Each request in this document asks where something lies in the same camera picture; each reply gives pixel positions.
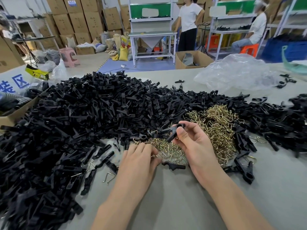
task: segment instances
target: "teal plastic object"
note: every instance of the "teal plastic object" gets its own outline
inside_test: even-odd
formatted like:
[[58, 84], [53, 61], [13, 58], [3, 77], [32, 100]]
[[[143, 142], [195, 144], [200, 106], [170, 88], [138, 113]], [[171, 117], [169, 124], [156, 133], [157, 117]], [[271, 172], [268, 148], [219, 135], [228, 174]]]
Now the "teal plastic object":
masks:
[[287, 48], [288, 46], [282, 46], [282, 62], [284, 63], [285, 68], [295, 73], [307, 75], [307, 65], [295, 64], [287, 61], [285, 56], [285, 50]]

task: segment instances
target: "green board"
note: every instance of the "green board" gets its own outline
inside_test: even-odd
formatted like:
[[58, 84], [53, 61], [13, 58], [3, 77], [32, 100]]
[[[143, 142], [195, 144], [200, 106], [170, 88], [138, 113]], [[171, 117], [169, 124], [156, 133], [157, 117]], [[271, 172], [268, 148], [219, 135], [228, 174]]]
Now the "green board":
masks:
[[170, 18], [171, 17], [171, 3], [162, 3], [162, 4], [131, 4], [131, 18], [140, 19], [145, 18], [142, 16], [143, 8], [149, 9], [158, 9], [159, 16], [157, 18]]
[[293, 10], [307, 10], [307, 0], [297, 0]]
[[230, 10], [242, 10], [241, 13], [252, 14], [255, 0], [219, 1], [217, 6], [226, 6], [226, 13]]

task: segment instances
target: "left hand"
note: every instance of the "left hand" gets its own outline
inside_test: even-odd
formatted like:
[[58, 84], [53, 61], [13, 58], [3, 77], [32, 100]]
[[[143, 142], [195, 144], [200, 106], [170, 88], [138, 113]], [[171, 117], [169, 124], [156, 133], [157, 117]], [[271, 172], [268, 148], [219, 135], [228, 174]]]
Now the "left hand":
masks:
[[156, 167], [162, 162], [151, 144], [132, 144], [124, 151], [110, 198], [124, 198], [135, 207], [145, 195]]

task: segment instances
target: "blue bin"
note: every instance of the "blue bin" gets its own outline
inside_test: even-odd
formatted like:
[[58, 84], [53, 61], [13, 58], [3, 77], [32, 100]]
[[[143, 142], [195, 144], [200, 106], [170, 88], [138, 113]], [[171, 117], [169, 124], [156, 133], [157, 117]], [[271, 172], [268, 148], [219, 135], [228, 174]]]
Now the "blue bin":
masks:
[[305, 60], [307, 57], [307, 41], [285, 42], [270, 38], [263, 50], [261, 58], [273, 63], [282, 62], [282, 46], [288, 46], [285, 51], [287, 61]]

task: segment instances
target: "hand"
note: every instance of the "hand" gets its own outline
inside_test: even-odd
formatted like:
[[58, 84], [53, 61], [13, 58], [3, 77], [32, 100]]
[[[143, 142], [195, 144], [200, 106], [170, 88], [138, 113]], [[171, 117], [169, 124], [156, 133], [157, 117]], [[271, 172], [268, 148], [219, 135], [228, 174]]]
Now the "hand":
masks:
[[175, 138], [173, 143], [185, 152], [193, 174], [206, 189], [224, 171], [214, 154], [211, 140], [201, 127], [188, 121], [179, 123], [184, 123], [186, 128], [177, 128], [178, 139]]
[[110, 198], [125, 199], [135, 207], [145, 195], [156, 167], [162, 162], [151, 144], [132, 144], [124, 151]]

